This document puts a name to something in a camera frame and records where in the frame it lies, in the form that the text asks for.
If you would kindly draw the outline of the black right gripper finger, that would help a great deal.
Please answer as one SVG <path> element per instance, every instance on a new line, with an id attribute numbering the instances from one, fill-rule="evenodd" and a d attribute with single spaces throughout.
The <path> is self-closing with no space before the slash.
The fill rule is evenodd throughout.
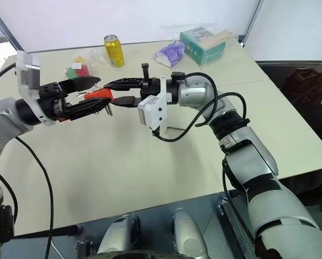
<path id="1" fill-rule="evenodd" d="M 104 88 L 113 91 L 129 91 L 130 89 L 142 88 L 143 78 L 121 78 L 104 85 Z"/>
<path id="2" fill-rule="evenodd" d="M 140 102 L 141 102 L 141 98 L 137 98 L 135 96 L 118 97 L 112 100 L 113 105 L 126 107 L 126 108 L 137 107 Z"/>

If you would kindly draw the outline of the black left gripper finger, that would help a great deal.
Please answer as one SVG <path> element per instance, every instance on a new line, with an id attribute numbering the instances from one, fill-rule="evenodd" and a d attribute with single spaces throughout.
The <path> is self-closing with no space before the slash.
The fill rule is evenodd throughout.
<path id="1" fill-rule="evenodd" d="M 99 77 L 83 76 L 61 81 L 58 85 L 65 93 L 73 93 L 88 90 L 100 81 Z"/>
<path id="2" fill-rule="evenodd" d="M 105 109 L 111 100 L 111 98 L 92 98 L 80 101 L 79 103 L 69 106 L 65 109 L 64 118 L 72 121 L 98 113 Z"/>

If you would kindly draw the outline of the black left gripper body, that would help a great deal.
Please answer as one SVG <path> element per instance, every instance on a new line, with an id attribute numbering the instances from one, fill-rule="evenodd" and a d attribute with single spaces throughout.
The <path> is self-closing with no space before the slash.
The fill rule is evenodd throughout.
<path id="1" fill-rule="evenodd" d="M 68 120 L 68 94 L 62 88 L 63 81 L 42 85 L 39 90 L 38 104 L 45 115 L 53 121 Z"/>

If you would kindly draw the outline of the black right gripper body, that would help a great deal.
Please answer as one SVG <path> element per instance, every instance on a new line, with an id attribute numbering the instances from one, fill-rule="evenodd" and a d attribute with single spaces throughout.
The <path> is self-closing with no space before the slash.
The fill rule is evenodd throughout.
<path id="1" fill-rule="evenodd" d="M 159 78 L 156 78 L 156 77 L 151 78 L 149 76 L 148 63 L 142 63 L 141 67 L 143 71 L 143 80 L 141 84 L 140 97 L 141 97 L 141 100 L 144 100 L 148 96 L 157 96 L 160 93 L 161 83 Z"/>

